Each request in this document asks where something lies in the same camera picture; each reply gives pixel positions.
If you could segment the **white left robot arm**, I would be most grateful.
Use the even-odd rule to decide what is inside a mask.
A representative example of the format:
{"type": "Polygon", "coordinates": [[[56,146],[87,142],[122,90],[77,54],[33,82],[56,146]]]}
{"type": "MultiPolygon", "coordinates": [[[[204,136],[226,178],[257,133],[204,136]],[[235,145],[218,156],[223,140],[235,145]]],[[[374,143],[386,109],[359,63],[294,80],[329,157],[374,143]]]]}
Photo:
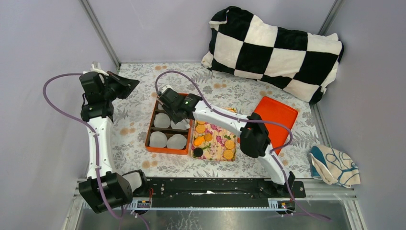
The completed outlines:
{"type": "Polygon", "coordinates": [[[95,213],[102,213],[124,207],[132,203],[134,195],[142,197],[148,192],[142,170],[117,173],[111,147],[113,101],[126,99],[140,82],[110,71],[86,72],[79,80],[86,101],[80,116],[89,135],[90,160],[86,181],[79,183],[79,193],[95,213]]]}

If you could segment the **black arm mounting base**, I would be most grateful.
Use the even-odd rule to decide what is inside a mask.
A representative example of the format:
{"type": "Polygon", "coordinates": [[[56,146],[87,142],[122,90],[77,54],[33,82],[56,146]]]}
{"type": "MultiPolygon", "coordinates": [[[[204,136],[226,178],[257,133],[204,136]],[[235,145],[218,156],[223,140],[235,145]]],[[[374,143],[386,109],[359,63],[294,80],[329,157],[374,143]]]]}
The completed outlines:
{"type": "Polygon", "coordinates": [[[306,197],[303,182],[289,183],[290,190],[263,178],[149,177],[131,200],[138,208],[267,208],[269,199],[306,197]]]}

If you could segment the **floral cookie tray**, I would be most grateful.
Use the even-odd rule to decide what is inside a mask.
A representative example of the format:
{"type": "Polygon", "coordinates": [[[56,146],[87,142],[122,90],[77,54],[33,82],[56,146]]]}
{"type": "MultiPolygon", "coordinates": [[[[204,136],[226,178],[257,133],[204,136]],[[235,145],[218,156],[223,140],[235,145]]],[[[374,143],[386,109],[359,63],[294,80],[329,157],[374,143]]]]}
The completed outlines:
{"type": "Polygon", "coordinates": [[[231,133],[230,131],[216,126],[214,124],[196,120],[194,122],[193,127],[193,135],[192,135],[192,146],[191,146],[191,157],[199,160],[209,160],[209,161],[234,161],[236,159],[236,151],[237,151],[237,136],[231,133]],[[204,133],[197,133],[196,126],[197,125],[204,125],[206,130],[204,133]],[[213,136],[211,141],[205,141],[203,144],[199,146],[194,146],[193,142],[197,137],[204,136],[205,134],[210,133],[213,136]],[[227,149],[224,146],[225,141],[233,140],[235,142],[235,147],[232,149],[234,153],[234,157],[231,160],[226,160],[223,158],[223,152],[227,149]],[[193,157],[193,150],[195,148],[202,148],[203,149],[203,156],[200,158],[193,157]]]}

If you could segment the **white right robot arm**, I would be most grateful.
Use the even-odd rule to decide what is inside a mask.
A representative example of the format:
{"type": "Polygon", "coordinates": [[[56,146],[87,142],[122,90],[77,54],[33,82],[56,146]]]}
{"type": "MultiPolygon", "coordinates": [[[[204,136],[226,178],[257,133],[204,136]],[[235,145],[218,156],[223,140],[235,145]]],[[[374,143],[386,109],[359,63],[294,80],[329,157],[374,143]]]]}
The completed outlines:
{"type": "Polygon", "coordinates": [[[174,122],[184,119],[204,121],[221,127],[240,139],[241,151],[258,159],[267,170],[271,180],[275,183],[275,193],[287,197],[293,192],[294,174],[283,166],[276,154],[277,147],[273,146],[269,138],[266,124],[272,121],[262,120],[260,115],[241,115],[211,105],[202,96],[195,94],[181,95],[172,88],[158,92],[158,101],[174,122]]]}

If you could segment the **orange box lid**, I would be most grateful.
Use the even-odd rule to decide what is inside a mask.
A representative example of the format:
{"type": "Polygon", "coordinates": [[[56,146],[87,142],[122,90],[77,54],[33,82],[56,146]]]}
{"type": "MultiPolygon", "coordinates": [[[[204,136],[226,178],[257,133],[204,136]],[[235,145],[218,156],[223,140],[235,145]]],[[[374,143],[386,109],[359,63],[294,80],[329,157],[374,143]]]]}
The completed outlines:
{"type": "MultiPolygon", "coordinates": [[[[279,123],[287,127],[289,130],[292,130],[298,116],[298,112],[295,109],[267,96],[264,96],[260,100],[253,113],[258,114],[261,120],[269,120],[279,123]]],[[[273,147],[279,147],[285,144],[289,137],[289,132],[285,128],[268,123],[265,123],[264,125],[268,130],[270,144],[273,147]]]]}

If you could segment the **orange cookie box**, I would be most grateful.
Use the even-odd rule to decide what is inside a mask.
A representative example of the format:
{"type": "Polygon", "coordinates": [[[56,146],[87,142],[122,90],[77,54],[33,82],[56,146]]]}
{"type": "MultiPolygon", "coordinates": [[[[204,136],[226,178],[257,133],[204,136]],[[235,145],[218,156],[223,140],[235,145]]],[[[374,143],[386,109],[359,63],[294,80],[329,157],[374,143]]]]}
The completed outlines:
{"type": "Polygon", "coordinates": [[[187,155],[192,136],[192,121],[174,123],[156,101],[147,131],[145,147],[149,152],[187,155]]]}

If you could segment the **black sandwich cookie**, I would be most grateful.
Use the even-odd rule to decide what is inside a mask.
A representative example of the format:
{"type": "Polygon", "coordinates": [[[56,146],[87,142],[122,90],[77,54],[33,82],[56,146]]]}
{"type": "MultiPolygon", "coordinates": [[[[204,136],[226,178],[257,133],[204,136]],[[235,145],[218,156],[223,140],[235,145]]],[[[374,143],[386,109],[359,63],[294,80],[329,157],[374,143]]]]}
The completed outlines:
{"type": "Polygon", "coordinates": [[[202,148],[195,148],[193,150],[193,157],[200,158],[203,156],[203,149],[202,148]]]}

